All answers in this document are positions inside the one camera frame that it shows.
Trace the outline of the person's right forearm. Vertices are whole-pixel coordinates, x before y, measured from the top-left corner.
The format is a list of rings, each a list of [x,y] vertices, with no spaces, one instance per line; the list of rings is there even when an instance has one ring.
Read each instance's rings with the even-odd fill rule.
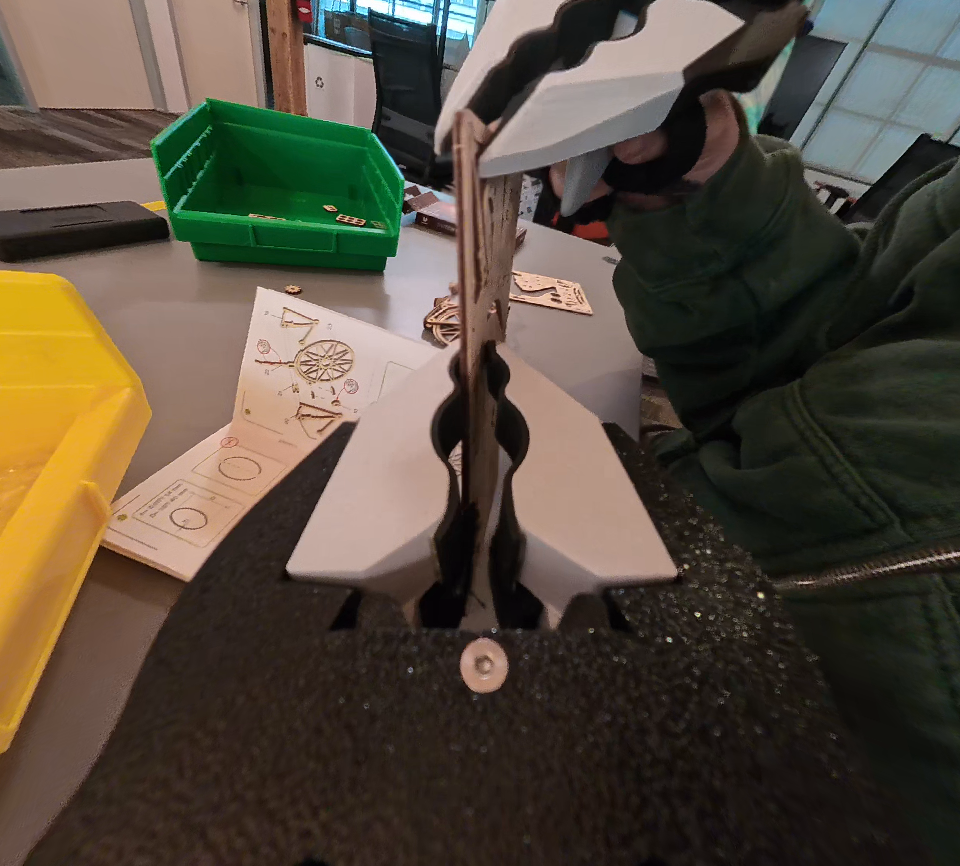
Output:
[[[608,227],[630,335],[699,442],[828,352],[862,252],[799,152],[749,134],[698,191],[655,211],[618,201]]]

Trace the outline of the white door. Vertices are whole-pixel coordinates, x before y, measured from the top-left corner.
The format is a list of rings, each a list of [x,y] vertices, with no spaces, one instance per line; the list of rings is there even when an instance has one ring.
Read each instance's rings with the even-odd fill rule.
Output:
[[[158,104],[133,0],[2,0],[2,22],[31,104],[59,110]]]
[[[266,105],[258,0],[168,0],[190,107]]]

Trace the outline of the yellow storage bin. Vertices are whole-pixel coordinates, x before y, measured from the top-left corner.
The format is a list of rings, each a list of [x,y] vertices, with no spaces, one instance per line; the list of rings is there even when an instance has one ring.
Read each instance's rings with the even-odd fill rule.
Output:
[[[2,271],[2,752],[87,578],[150,418],[138,375],[66,279]]]

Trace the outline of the wooden wheel assembly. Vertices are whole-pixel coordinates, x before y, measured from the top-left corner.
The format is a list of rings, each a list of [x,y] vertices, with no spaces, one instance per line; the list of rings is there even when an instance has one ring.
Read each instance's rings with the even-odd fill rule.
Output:
[[[460,288],[457,282],[449,284],[446,296],[437,297],[423,320],[425,333],[441,347],[449,347],[461,336]]]

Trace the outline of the white instruction booklet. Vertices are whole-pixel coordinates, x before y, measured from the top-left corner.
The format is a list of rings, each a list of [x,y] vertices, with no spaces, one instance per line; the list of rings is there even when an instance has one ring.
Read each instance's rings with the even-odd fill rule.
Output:
[[[231,422],[117,499],[102,547],[191,581],[307,456],[437,352],[258,288]]]

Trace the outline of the green zip jacket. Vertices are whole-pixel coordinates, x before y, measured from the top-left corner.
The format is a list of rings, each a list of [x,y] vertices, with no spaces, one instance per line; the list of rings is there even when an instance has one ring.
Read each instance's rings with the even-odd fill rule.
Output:
[[[877,777],[958,864],[958,161],[868,229],[813,200],[642,345],[658,454],[769,578]]]

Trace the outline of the person's right hand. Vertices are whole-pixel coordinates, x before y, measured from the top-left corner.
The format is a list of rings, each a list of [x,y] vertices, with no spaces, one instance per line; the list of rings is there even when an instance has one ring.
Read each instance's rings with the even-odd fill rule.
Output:
[[[725,90],[711,90],[700,97],[703,113],[702,150],[697,160],[678,179],[685,187],[702,187],[737,151],[742,139],[742,110]],[[672,153],[672,132],[666,125],[625,140],[613,148],[616,160],[627,165],[648,166]]]

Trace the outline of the small wooden puzzle sheet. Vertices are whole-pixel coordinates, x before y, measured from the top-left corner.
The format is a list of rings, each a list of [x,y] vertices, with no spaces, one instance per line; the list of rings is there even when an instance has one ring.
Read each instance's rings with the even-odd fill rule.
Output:
[[[510,301],[573,315],[594,315],[580,283],[533,272],[512,271]]]

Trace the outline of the green storage bin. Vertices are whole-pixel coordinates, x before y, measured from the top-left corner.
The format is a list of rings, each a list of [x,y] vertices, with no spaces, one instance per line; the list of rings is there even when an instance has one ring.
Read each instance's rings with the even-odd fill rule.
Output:
[[[397,254],[405,182],[370,130],[207,99],[150,150],[174,236],[197,260],[381,273]],[[324,205],[372,226],[341,226]]]

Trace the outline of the wooden post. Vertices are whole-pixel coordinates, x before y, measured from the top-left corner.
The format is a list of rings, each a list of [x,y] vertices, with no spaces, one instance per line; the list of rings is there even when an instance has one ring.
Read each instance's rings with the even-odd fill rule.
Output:
[[[274,108],[307,116],[304,24],[295,0],[266,0]]]

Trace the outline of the white recycling bin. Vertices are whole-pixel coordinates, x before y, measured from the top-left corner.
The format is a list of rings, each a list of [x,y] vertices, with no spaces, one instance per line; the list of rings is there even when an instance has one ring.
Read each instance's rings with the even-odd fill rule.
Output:
[[[373,59],[338,47],[304,45],[307,116],[371,130],[377,109]]]

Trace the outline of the black foam case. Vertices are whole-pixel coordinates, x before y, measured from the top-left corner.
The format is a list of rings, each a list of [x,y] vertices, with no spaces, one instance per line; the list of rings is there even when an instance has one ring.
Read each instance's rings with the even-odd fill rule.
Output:
[[[1,261],[20,263],[168,240],[156,212],[131,201],[108,201],[1,212]]]

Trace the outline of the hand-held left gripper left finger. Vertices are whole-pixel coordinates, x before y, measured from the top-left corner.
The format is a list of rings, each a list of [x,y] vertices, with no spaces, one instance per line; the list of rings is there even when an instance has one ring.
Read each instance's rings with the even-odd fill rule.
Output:
[[[439,351],[366,408],[287,562],[291,579],[398,603],[434,585],[434,539],[461,492],[450,462],[460,429],[435,438],[435,421],[459,357]]]

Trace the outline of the grey desk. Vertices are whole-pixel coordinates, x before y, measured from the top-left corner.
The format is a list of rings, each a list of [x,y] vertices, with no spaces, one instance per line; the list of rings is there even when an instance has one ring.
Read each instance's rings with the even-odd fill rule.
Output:
[[[582,284],[592,318],[524,306],[509,345],[604,422],[637,437],[642,359],[613,290],[617,254],[529,227],[521,270]],[[199,262],[175,240],[18,264],[77,289],[134,368],[152,412],[123,495],[233,417],[259,287],[297,284],[309,303],[415,339],[457,272],[450,237],[402,229],[384,273]],[[2,864],[21,864],[90,772],[183,584],[102,549],[10,749],[2,755]]]

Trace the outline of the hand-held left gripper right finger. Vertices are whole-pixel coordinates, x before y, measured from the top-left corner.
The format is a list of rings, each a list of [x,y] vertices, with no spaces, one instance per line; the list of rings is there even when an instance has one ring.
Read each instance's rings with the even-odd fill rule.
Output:
[[[498,625],[557,625],[579,596],[676,581],[601,420],[509,347],[487,357],[494,435],[510,462],[488,554]]]

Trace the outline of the black office chair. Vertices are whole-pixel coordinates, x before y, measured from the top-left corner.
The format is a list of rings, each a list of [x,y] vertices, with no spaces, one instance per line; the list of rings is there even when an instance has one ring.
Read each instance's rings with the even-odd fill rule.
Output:
[[[442,110],[436,28],[374,9],[367,25],[376,88],[372,132],[408,181],[451,187],[450,154],[434,152]]]

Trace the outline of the brown cardboard box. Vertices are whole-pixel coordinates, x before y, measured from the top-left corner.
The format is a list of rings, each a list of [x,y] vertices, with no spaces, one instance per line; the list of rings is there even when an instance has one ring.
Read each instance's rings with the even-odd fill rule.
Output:
[[[455,203],[415,184],[404,190],[402,223],[439,236],[454,237],[459,232]]]

